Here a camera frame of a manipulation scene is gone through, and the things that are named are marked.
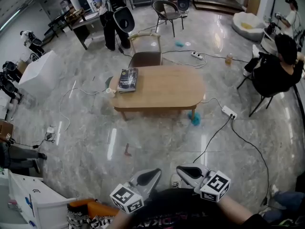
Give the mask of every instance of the white cabinet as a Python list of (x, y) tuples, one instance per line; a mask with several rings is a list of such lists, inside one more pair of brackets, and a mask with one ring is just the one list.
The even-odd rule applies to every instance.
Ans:
[(17, 201), (27, 222), (39, 229), (67, 228), (67, 204), (75, 198), (66, 199), (46, 186), (42, 178), (16, 175), (5, 170), (8, 177), (10, 198)]

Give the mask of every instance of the power strip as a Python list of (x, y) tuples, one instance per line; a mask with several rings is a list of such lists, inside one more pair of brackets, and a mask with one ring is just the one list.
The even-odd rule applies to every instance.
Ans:
[(202, 56), (200, 56), (200, 54), (199, 54), (199, 53), (192, 52), (192, 53), (191, 53), (191, 55), (192, 55), (193, 57), (197, 58), (197, 59), (203, 60), (203, 57), (202, 57)]
[(228, 116), (235, 116), (234, 119), (237, 118), (237, 113), (235, 113), (234, 111), (232, 111), (231, 109), (229, 109), (227, 106), (224, 106), (222, 109), (222, 112), (224, 112), (225, 114), (227, 114)]

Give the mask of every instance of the shoe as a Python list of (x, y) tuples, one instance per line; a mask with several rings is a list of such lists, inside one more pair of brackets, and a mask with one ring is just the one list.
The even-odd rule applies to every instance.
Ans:
[(48, 156), (47, 156), (46, 154), (44, 154), (44, 153), (38, 153), (38, 158), (47, 160), (47, 159), (48, 159)]
[(106, 44), (105, 44), (105, 47), (106, 47), (108, 50), (112, 51), (112, 52), (115, 50), (115, 48), (111, 49), (111, 48), (107, 47)]
[(252, 56), (253, 58), (259, 58), (259, 49), (257, 48), (256, 45), (252, 45)]
[(248, 77), (249, 75), (251, 75), (251, 72), (248, 72), (245, 68), (244, 68), (244, 76)]
[(273, 198), (275, 196), (275, 194), (277, 192), (279, 192), (280, 190), (276, 187), (276, 185), (272, 184), (270, 186), (270, 190), (269, 191), (270, 191), (270, 197)]
[(18, 100), (18, 104), (20, 104), (22, 102), (23, 99), (23, 95), (20, 95), (20, 99)]
[(36, 172), (37, 172), (38, 174), (40, 174), (40, 169), (39, 169), (38, 162), (37, 162), (36, 159), (33, 160), (33, 167), (34, 167), (34, 169), (36, 170)]
[(171, 188), (181, 188), (182, 179), (178, 174), (173, 174), (171, 177)]

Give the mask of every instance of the blue cloth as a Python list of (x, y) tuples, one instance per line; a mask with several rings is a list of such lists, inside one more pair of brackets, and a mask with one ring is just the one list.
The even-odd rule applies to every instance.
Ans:
[(267, 222), (285, 219), (285, 212), (296, 213), (305, 199), (305, 194), (300, 192), (277, 192), (273, 197), (276, 202), (286, 207), (286, 210), (272, 209), (266, 212), (263, 218)]

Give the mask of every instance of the blue object on floor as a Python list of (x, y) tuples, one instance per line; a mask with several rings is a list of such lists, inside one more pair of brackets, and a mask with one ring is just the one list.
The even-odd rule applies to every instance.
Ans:
[(175, 45), (177, 46), (177, 47), (183, 47), (184, 46), (184, 44), (182, 43), (182, 42), (179, 42), (179, 41), (176, 41), (175, 42)]
[[(187, 116), (192, 119), (192, 112), (190, 111), (189, 113), (187, 113)], [(201, 121), (201, 117), (200, 117), (200, 114), (198, 112), (195, 112), (195, 118), (192, 120), (192, 124), (194, 126), (197, 126), (200, 124), (200, 121)]]

